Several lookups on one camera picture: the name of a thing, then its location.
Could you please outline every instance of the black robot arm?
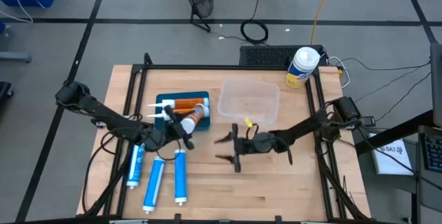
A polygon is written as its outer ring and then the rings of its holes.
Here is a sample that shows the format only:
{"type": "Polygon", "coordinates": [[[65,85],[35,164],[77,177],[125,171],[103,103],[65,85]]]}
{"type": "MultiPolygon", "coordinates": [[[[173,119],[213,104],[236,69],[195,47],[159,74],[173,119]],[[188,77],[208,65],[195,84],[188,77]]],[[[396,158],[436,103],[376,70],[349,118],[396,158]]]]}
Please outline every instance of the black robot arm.
{"type": "Polygon", "coordinates": [[[107,129],[117,138],[128,140],[132,144],[141,145],[144,143],[146,151],[157,151],[173,140],[183,138],[186,146],[189,145],[189,135],[186,134],[180,119],[173,115],[170,107],[166,112],[174,120],[166,132],[158,131],[153,124],[137,120],[131,120],[114,112],[93,97],[89,88],[79,82],[65,81],[63,87],[55,95],[57,104],[74,113],[87,115],[96,121],[106,124],[107,129]]]}
{"type": "Polygon", "coordinates": [[[228,160],[234,164],[235,172],[241,171],[239,155],[268,153],[271,150],[277,153],[287,152],[289,163],[292,164],[289,147],[298,138],[312,131],[320,131],[324,139],[336,140],[340,138],[339,129],[357,128],[362,125],[364,119],[350,97],[340,97],[326,102],[313,116],[286,130],[258,133],[258,125],[254,124],[256,130],[252,139],[249,139],[249,131],[253,127],[247,129],[245,138],[239,138],[238,126],[237,124],[232,124],[233,131],[221,140],[215,141],[215,143],[233,141],[234,155],[217,155],[216,157],[228,160]],[[329,106],[333,107],[333,111],[328,113],[327,108],[329,106]]]}

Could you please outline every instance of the transparent plastic bin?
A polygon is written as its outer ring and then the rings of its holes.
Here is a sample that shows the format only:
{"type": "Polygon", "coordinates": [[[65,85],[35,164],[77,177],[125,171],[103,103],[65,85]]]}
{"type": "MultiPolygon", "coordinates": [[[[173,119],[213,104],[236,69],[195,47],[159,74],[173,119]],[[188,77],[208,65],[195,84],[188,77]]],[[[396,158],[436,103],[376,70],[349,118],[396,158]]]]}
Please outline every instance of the transparent plastic bin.
{"type": "Polygon", "coordinates": [[[218,112],[238,124],[245,124],[246,117],[253,123],[273,124],[278,119],[279,98],[280,90],[274,84],[227,79],[222,85],[218,112]]]}

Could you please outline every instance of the black keyboard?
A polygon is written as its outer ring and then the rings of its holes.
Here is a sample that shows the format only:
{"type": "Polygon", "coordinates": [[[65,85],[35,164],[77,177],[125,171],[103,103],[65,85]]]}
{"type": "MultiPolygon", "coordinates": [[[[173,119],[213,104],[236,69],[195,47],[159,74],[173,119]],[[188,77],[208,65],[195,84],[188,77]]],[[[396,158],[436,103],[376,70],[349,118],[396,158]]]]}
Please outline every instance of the black keyboard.
{"type": "Polygon", "coordinates": [[[288,67],[296,51],[305,46],[315,49],[320,55],[325,53],[322,45],[241,46],[240,65],[288,67]]]}
{"type": "Polygon", "coordinates": [[[425,168],[442,172],[442,136],[426,135],[422,145],[425,168]]]}

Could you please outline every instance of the caulk tube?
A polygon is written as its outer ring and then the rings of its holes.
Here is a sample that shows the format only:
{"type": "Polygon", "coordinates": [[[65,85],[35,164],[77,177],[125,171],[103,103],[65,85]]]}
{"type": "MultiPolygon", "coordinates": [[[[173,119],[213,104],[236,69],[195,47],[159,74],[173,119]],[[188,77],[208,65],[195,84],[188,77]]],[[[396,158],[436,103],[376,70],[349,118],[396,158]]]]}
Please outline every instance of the caulk tube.
{"type": "MultiPolygon", "coordinates": [[[[189,113],[191,111],[194,111],[195,109],[189,109],[190,111],[187,111],[186,113],[189,113]]],[[[204,117],[208,117],[210,115],[210,110],[207,106],[204,107],[204,117]]],[[[165,121],[170,121],[171,118],[167,115],[167,113],[163,110],[161,113],[158,114],[151,114],[147,115],[148,118],[163,118],[165,121]]]]}
{"type": "Polygon", "coordinates": [[[187,115],[180,124],[187,134],[191,134],[195,130],[196,124],[204,117],[204,105],[197,104],[195,112],[187,115]]]}
{"type": "Polygon", "coordinates": [[[186,150],[175,150],[175,202],[182,206],[187,202],[186,150]]]}
{"type": "Polygon", "coordinates": [[[131,167],[129,168],[129,175],[126,182],[126,186],[129,186],[131,189],[138,186],[138,184],[140,183],[143,156],[144,144],[140,146],[134,145],[132,149],[131,167]]]}
{"type": "Polygon", "coordinates": [[[143,210],[146,214],[155,210],[155,203],[157,202],[158,192],[160,190],[161,177],[163,175],[164,160],[160,157],[155,157],[152,164],[151,176],[146,189],[144,197],[143,210]]]}
{"type": "Polygon", "coordinates": [[[191,98],[191,99],[176,99],[176,100],[162,100],[161,103],[149,104],[147,106],[165,107],[171,106],[173,109],[191,109],[196,104],[203,104],[204,106],[209,106],[209,99],[204,98],[191,98]]]}

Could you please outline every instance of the white cable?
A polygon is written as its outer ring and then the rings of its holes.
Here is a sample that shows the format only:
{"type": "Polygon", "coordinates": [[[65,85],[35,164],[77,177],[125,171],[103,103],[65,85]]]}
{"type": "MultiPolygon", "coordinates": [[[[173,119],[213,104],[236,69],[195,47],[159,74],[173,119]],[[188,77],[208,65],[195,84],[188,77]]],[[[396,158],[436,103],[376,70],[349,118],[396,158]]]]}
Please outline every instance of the white cable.
{"type": "Polygon", "coordinates": [[[348,71],[347,71],[347,68],[345,68],[344,63],[342,63],[341,60],[340,60],[339,58],[337,58],[337,57],[329,57],[329,60],[331,60],[331,59],[337,59],[337,60],[338,60],[338,63],[337,63],[336,65],[340,64],[340,65],[342,65],[343,68],[344,68],[344,72],[345,72],[345,74],[347,75],[348,80],[347,80],[347,82],[346,82],[344,85],[341,86],[341,88],[345,88],[346,86],[348,86],[348,85],[350,84],[350,75],[349,75],[349,73],[348,73],[348,71]]]}
{"type": "Polygon", "coordinates": [[[17,21],[22,21],[22,22],[25,22],[25,23],[33,24],[34,23],[34,19],[28,14],[28,12],[25,10],[25,8],[23,8],[23,6],[21,5],[20,0],[17,0],[17,3],[19,3],[19,6],[20,6],[21,10],[29,17],[30,20],[13,17],[13,16],[11,16],[11,15],[5,13],[5,12],[2,12],[1,10],[0,10],[0,13],[5,15],[5,16],[7,16],[7,17],[15,19],[17,21]]]}

